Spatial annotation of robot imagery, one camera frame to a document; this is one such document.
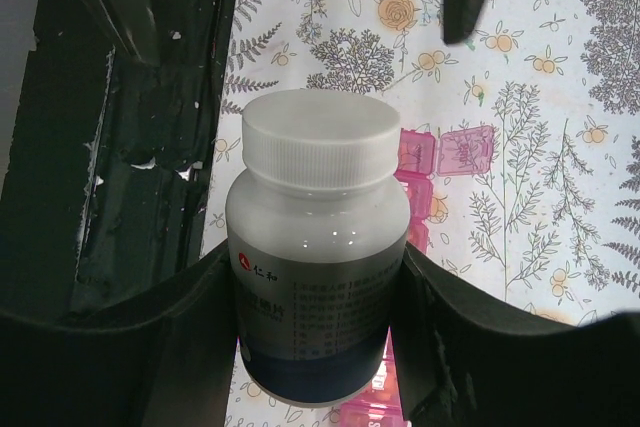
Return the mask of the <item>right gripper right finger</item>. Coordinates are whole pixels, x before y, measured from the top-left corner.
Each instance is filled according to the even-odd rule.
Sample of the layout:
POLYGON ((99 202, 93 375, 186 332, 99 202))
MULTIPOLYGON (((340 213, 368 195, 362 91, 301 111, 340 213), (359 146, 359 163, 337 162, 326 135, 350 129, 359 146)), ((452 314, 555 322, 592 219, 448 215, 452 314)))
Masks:
POLYGON ((407 246, 392 304, 415 426, 635 426, 639 316, 573 327, 504 303, 407 246))

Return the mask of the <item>pink weekly pill organizer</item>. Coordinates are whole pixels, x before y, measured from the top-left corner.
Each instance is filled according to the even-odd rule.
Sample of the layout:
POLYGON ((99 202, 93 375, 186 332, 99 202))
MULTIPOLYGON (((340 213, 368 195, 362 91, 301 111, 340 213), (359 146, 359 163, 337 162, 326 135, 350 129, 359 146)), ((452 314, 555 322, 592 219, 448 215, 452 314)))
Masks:
MULTIPOLYGON (((428 131, 401 131, 395 177, 410 203, 409 242, 421 252, 429 245, 428 221, 448 216, 444 199, 434 194, 436 176, 485 174, 494 153, 494 128, 463 128, 434 135, 428 131)), ((386 339, 381 365, 367 387, 340 407, 341 426, 408 426, 402 413, 393 341, 386 339)))

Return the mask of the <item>white pill bottle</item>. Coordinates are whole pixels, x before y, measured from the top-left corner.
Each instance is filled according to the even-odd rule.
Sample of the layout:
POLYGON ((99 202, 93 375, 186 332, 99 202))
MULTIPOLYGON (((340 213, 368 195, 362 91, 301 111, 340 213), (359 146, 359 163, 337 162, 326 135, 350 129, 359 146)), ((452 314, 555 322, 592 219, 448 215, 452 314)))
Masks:
POLYGON ((243 111, 225 207, 237 325, 278 400, 338 403, 381 364, 410 222, 400 134, 393 107, 355 93, 283 90, 243 111))

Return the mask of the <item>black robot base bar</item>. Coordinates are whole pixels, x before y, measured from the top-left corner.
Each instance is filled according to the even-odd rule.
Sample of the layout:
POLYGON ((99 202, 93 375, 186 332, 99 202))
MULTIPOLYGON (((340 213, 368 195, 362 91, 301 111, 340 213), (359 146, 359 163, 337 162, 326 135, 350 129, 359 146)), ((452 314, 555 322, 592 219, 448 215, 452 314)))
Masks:
POLYGON ((235 0, 36 0, 1 191, 1 308, 100 310, 194 263, 235 0))

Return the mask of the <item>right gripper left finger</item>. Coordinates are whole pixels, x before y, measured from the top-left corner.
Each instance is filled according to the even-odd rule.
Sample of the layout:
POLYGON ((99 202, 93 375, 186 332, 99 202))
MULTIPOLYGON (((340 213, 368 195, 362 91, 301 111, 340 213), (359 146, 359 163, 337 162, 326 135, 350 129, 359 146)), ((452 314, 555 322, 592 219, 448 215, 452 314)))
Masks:
POLYGON ((1 315, 4 426, 221 426, 236 323, 227 244, 74 321, 1 315))

